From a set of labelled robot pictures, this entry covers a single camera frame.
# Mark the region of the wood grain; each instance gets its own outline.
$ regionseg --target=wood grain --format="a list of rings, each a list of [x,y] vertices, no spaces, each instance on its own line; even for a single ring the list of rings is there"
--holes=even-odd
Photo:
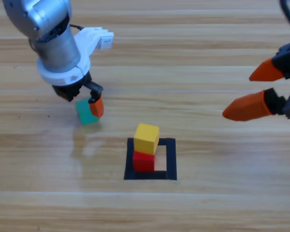
[[[290,232],[290,120],[221,115],[250,92],[288,96],[290,81],[248,80],[290,42],[278,1],[72,5],[74,24],[115,33],[91,59],[105,115],[86,127],[0,0],[0,232]],[[138,123],[176,138],[178,181],[123,180]]]

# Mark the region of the cube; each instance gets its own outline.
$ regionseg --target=cube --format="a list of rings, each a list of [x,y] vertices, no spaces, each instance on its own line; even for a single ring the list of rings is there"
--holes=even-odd
[[[153,172],[155,170],[155,159],[156,156],[134,151],[132,158],[134,171]]]
[[[139,124],[134,135],[134,151],[154,156],[159,142],[159,127]]]
[[[78,100],[75,103],[78,117],[83,125],[99,121],[97,117],[92,115],[88,100],[89,98],[85,98],[85,99]]]

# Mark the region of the black tape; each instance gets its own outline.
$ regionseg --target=black tape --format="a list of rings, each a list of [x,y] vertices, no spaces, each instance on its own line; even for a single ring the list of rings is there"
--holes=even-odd
[[[127,141],[127,157],[124,180],[177,180],[176,140],[159,139],[158,146],[166,146],[166,171],[135,172],[133,169],[133,138]]]

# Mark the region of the stacked cubes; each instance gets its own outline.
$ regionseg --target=stacked cubes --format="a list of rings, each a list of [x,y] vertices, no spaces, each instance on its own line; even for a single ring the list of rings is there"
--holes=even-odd
[[[155,170],[156,151],[159,142],[159,127],[139,124],[134,135],[133,168],[136,172]]]

